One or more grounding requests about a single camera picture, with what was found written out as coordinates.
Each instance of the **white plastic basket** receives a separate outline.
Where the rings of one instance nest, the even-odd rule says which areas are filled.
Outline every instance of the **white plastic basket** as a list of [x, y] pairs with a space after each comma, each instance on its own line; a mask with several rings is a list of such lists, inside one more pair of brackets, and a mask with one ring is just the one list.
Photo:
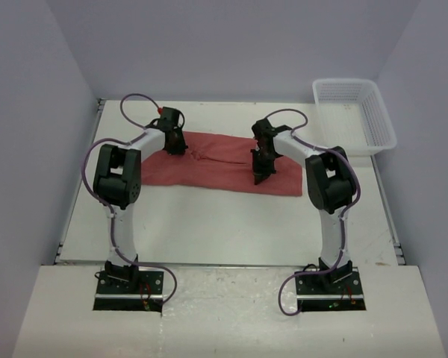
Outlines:
[[375, 82], [325, 78], [312, 87], [325, 145], [340, 145], [348, 155], [395, 148], [395, 132]]

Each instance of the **white table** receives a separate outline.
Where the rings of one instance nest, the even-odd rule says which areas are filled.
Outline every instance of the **white table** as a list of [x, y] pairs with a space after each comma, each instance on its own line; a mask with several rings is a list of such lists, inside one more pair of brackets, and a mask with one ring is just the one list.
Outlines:
[[[273, 110], [292, 107], [309, 116], [299, 134], [321, 143], [312, 104], [161, 102], [186, 116], [185, 130], [251, 137], [251, 126]], [[149, 102], [129, 101], [125, 110], [148, 123], [158, 115]], [[295, 113], [272, 117], [273, 124], [298, 125]], [[140, 130], [107, 101], [96, 139], [131, 139]], [[98, 151], [87, 168], [93, 179]], [[355, 265], [396, 265], [393, 241], [371, 159], [351, 158], [361, 182], [361, 202], [349, 214], [349, 249]], [[315, 263], [322, 245], [320, 218], [306, 194], [300, 198], [244, 194], [188, 186], [145, 186], [134, 208], [134, 237], [141, 260], [159, 263], [302, 266]], [[78, 194], [60, 260], [98, 262], [108, 256], [108, 225], [100, 204], [83, 186]]]
[[[292, 268], [177, 268], [162, 317], [92, 311], [97, 269], [40, 268], [15, 358], [445, 357], [417, 267], [362, 265], [367, 311], [297, 317], [276, 302]], [[284, 304], [296, 308], [293, 283]]]

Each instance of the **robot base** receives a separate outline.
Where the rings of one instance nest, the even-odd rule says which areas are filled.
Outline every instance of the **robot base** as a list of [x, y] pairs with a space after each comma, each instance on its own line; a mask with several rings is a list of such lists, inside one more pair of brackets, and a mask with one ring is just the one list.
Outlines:
[[360, 274], [354, 268], [330, 283], [316, 275], [296, 278], [297, 306], [301, 312], [365, 311]]
[[162, 271], [138, 271], [132, 281], [110, 277], [106, 271], [96, 273], [94, 311], [162, 312]]

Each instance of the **black joint motor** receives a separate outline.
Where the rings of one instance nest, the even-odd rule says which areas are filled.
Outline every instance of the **black joint motor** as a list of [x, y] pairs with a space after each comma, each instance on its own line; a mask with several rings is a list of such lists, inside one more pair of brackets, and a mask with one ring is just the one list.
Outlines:
[[[341, 147], [332, 149], [346, 159]], [[345, 163], [335, 154], [326, 152], [305, 160], [308, 196], [318, 210], [333, 214], [336, 209], [352, 202], [355, 180]]]
[[141, 191], [141, 152], [104, 144], [99, 150], [93, 191], [124, 210]]

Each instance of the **red cloth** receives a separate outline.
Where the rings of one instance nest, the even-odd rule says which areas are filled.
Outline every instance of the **red cloth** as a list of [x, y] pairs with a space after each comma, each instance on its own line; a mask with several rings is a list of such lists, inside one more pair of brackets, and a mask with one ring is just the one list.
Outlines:
[[291, 159], [276, 160], [277, 175], [254, 185], [251, 149], [255, 140], [221, 134], [184, 132], [184, 156], [154, 153], [141, 165], [145, 185], [188, 185], [234, 192], [301, 196], [302, 167]]

